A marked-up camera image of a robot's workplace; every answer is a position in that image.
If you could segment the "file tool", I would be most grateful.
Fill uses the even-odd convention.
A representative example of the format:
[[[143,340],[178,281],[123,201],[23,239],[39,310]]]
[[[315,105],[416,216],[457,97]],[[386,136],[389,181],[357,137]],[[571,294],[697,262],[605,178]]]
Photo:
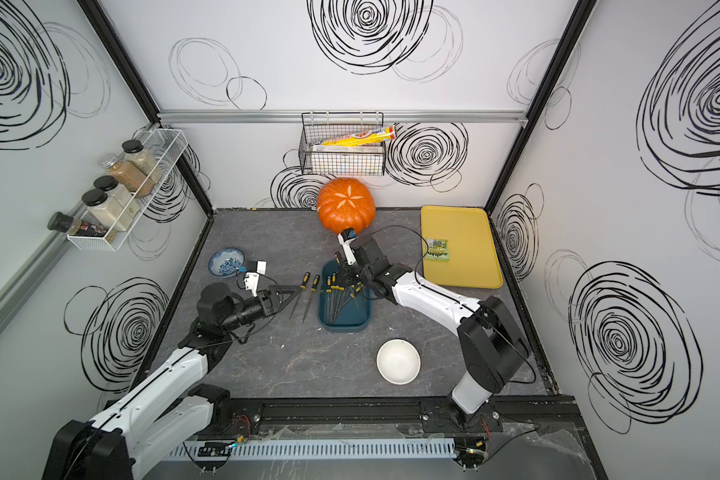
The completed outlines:
[[[296,310],[297,310],[297,308],[298,308],[299,301],[300,301],[300,299],[301,299],[301,295],[306,291],[306,287],[307,287],[307,285],[308,285],[308,282],[309,282],[309,280],[310,280],[310,277],[311,277],[311,273],[310,273],[309,271],[305,272],[305,274],[303,275],[303,278],[302,278],[302,281],[301,281],[301,284],[300,284],[300,290],[298,291],[298,293],[297,293],[297,295],[296,295],[296,298],[295,298],[295,300],[294,300],[294,302],[293,302],[293,308],[292,308],[292,310],[291,310],[291,313],[290,313],[290,316],[289,316],[289,320],[292,319],[292,318],[294,317],[294,315],[295,315],[295,312],[296,312]]]
[[[310,287],[310,293],[309,293],[308,299],[307,299],[307,304],[306,304],[305,310],[304,310],[303,315],[302,315],[302,322],[303,322],[303,323],[306,322],[306,319],[307,319],[307,316],[308,316],[308,314],[309,314],[310,308],[311,308],[311,306],[312,306],[313,300],[314,300],[314,298],[315,298],[315,296],[316,296],[316,292],[317,292],[317,290],[318,290],[318,287],[320,286],[320,279],[321,279],[320,275],[317,274],[317,275],[314,277],[314,279],[312,280],[311,287]]]

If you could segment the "teal storage box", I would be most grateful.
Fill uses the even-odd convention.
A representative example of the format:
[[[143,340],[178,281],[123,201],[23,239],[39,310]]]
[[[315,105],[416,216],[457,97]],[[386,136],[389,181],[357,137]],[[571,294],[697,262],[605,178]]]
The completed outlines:
[[[318,322],[333,333],[358,333],[370,322],[371,302],[366,289],[338,260],[327,262],[318,284]]]

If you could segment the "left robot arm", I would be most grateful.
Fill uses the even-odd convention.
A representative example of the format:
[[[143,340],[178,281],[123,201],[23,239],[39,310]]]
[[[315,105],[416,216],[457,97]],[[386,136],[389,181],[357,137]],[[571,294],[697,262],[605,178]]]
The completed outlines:
[[[237,342],[237,329],[275,317],[301,291],[272,285],[243,298],[224,283],[206,286],[189,333],[161,366],[90,420],[58,431],[43,478],[141,479],[196,433],[225,430],[230,393],[203,378]]]

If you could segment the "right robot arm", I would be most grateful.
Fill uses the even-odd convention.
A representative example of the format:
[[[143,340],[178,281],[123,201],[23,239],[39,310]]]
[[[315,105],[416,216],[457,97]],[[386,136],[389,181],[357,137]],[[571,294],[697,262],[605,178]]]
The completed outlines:
[[[445,327],[459,341],[466,371],[450,393],[448,415],[464,431],[489,399],[514,381],[529,362],[531,348],[506,304],[457,294],[423,278],[405,264],[392,264],[375,239],[339,235],[342,267],[377,299],[405,307]]]

